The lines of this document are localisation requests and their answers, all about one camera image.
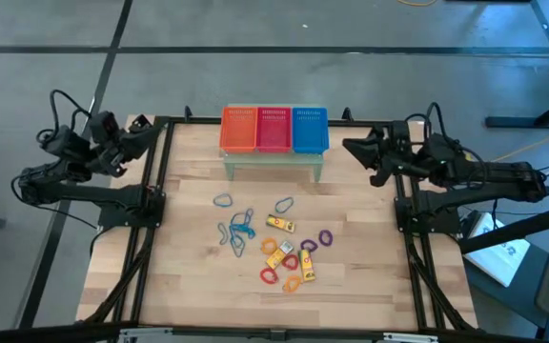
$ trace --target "wooden tabletop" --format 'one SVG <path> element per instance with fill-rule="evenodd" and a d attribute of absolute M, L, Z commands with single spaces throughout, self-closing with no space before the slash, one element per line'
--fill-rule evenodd
<path fill-rule="evenodd" d="M 342 138 L 365 137 L 368 131 L 330 128 L 331 147 L 325 152 L 319 183 L 312 181 L 310 168 L 272 166 L 237 168 L 230 182 L 218 150 L 219 126 L 175 125 L 164 186 L 166 213 L 155 234 L 140 322 L 415 330 L 408 260 L 394 215 L 395 180 L 381 188 L 371 187 L 370 172 L 341 146 Z M 411 132 L 413 141 L 419 140 L 421 124 L 412 123 Z M 156 150 L 153 175 L 160 151 Z M 113 179 L 112 187 L 140 183 L 144 161 L 145 156 L 129 164 L 123 177 Z M 213 204 L 223 192 L 234 199 L 230 208 Z M 296 223 L 295 233 L 265 225 L 275 202 L 287 196 L 295 199 L 284 214 Z M 245 235 L 245 251 L 237 258 L 230 244 L 219 245 L 217 223 L 229 223 L 234 213 L 248 208 L 254 209 L 251 226 L 256 236 L 249 240 Z M 295 293 L 284 293 L 285 279 L 299 271 L 282 267 L 276 269 L 276 285 L 260 280 L 268 257 L 260 250 L 263 239 L 273 237 L 279 244 L 288 240 L 297 252 L 302 240 L 317 240 L 323 229 L 334 234 L 334 244 L 312 254 L 316 281 L 300 285 Z M 78 319 L 92 314 L 118 280 L 129 232 L 129 228 L 116 228 L 96 242 Z M 443 234 L 430 237 L 440 287 L 464 319 L 476 326 L 457 244 Z M 422 289 L 428 323 L 433 324 L 429 293 L 424 285 Z M 124 318 L 130 316 L 132 294 L 127 296 Z"/>

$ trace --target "basket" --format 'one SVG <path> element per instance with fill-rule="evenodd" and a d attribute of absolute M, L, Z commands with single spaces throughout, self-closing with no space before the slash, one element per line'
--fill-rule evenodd
<path fill-rule="evenodd" d="M 330 148 L 328 111 L 325 108 L 294 108 L 294 151 L 323 153 Z"/>
<path fill-rule="evenodd" d="M 225 107 L 221 119 L 219 147 L 225 152 L 255 151 L 257 108 Z"/>
<path fill-rule="evenodd" d="M 292 110 L 290 108 L 257 109 L 257 150 L 289 152 L 292 148 Z"/>

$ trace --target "yellow cable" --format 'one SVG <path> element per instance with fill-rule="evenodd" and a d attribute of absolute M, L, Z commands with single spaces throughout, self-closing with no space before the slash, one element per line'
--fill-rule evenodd
<path fill-rule="evenodd" d="M 502 160 L 502 159 L 506 159 L 506 158 L 508 158 L 508 157 L 510 157 L 510 156 L 513 156 L 513 155 L 515 155 L 515 154 L 517 154 L 517 153 L 520 153 L 520 152 L 523 152 L 523 151 L 528 151 L 529 149 L 533 149 L 534 147 L 538 147 L 538 146 L 540 146 L 540 145 L 542 145 L 542 144 L 544 144 L 544 143 L 547 143 L 547 142 L 549 142 L 549 137 L 545 137 L 545 138 L 541 139 L 541 140 L 540 140 L 539 142 L 537 142 L 537 143 L 533 143 L 533 144 L 531 144 L 531 145 L 529 145 L 529 146 L 526 146 L 526 147 L 524 147 L 524 148 L 520 148 L 520 149 L 518 149 L 518 150 L 516 150 L 516 151 L 512 151 L 512 152 L 510 152 L 510 153 L 508 153 L 508 154 L 506 154 L 506 155 L 503 155 L 503 156 L 501 156 L 501 157 L 497 157 L 496 159 L 492 160 L 491 162 L 498 162 L 498 161 L 500 161 L 500 160 Z"/>
<path fill-rule="evenodd" d="M 425 6 L 434 5 L 437 0 L 431 0 L 428 3 L 411 3 L 411 2 L 404 1 L 404 0 L 397 0 L 397 1 L 398 1 L 398 3 L 402 3 L 402 4 L 408 5 L 408 6 L 425 7 Z"/>

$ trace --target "small package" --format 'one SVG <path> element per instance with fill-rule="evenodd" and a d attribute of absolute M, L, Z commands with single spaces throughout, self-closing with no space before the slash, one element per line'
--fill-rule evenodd
<path fill-rule="evenodd" d="M 282 231 L 286 231 L 289 233 L 294 233 L 295 231 L 294 223 L 283 218 L 276 217 L 272 214 L 269 214 L 268 218 L 266 218 L 266 225 L 272 226 L 273 228 L 281 229 Z"/>
<path fill-rule="evenodd" d="M 288 253 L 292 252 L 294 246 L 292 246 L 288 241 L 283 241 L 281 245 L 276 249 L 276 251 L 268 257 L 266 264 L 268 267 L 275 269 L 278 266 L 283 258 L 287 256 Z"/>
<path fill-rule="evenodd" d="M 302 268 L 302 280 L 304 282 L 315 280 L 315 272 L 313 271 L 313 260 L 307 250 L 301 250 L 300 267 Z"/>

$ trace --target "floor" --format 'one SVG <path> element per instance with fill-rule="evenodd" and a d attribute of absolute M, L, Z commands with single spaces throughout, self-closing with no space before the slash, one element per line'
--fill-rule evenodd
<path fill-rule="evenodd" d="M 134 0 L 123 34 L 112 40 L 123 2 L 0 0 L 0 48 L 66 46 L 59 51 L 64 53 L 0 49 L 0 216 L 8 220 L 0 230 L 0 330 L 16 325 L 51 218 L 49 212 L 15 200 L 9 186 L 23 168 L 51 161 L 33 139 L 37 131 L 52 125 L 51 89 L 67 91 L 85 107 L 94 99 L 96 106 L 119 118 L 140 112 L 180 115 L 185 105 L 196 115 L 218 115 L 228 103 L 275 102 L 320 104 L 332 117 L 348 106 L 356 119 L 401 119 L 438 101 L 449 134 L 487 160 L 549 135 L 548 130 L 483 126 L 487 115 L 535 116 L 549 108 L 549 25 L 539 21 L 544 17 L 549 23 L 549 0 L 491 5 L 437 0 L 430 7 L 409 7 L 395 0 Z M 105 49 L 75 48 L 117 48 L 118 43 L 385 47 L 398 53 L 218 50 L 108 56 Z M 403 51 L 412 47 L 441 49 Z M 103 77 L 111 66 L 109 79 Z M 71 109 L 61 104 L 60 112 L 65 115 Z M 547 166 L 549 144 L 516 158 Z M 97 177 L 91 184 L 108 182 Z M 475 208 L 487 210 L 489 204 Z M 499 208 L 541 212 L 549 209 L 549 197 L 538 204 L 501 201 Z M 85 204 L 73 204 L 71 212 L 91 222 L 98 215 L 95 206 Z M 521 218 L 499 217 L 508 223 Z M 67 221 L 36 325 L 73 321 L 93 235 L 92 229 Z M 549 249 L 549 232 L 529 240 Z M 476 290 L 473 297 L 481 328 L 534 335 L 535 326 L 494 300 Z"/>

